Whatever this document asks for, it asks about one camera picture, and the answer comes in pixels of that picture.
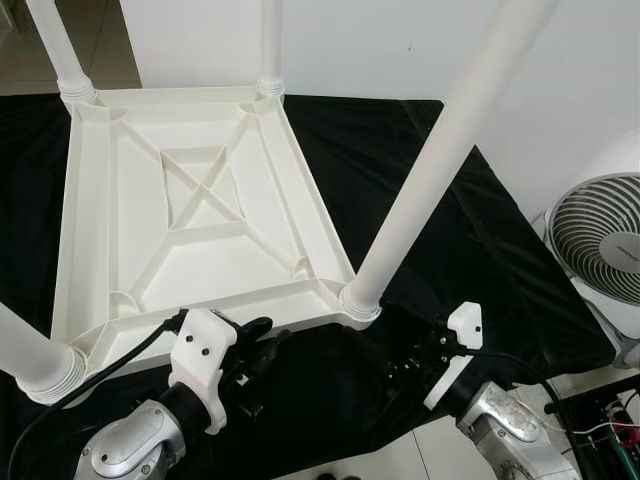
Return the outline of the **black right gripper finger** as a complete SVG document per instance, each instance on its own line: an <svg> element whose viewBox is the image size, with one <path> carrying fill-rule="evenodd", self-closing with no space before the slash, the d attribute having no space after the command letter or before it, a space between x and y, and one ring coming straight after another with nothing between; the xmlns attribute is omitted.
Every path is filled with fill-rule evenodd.
<svg viewBox="0 0 640 480"><path fill-rule="evenodd" d="M431 321L413 308L385 301L385 337L389 340L421 340L431 329Z"/></svg>

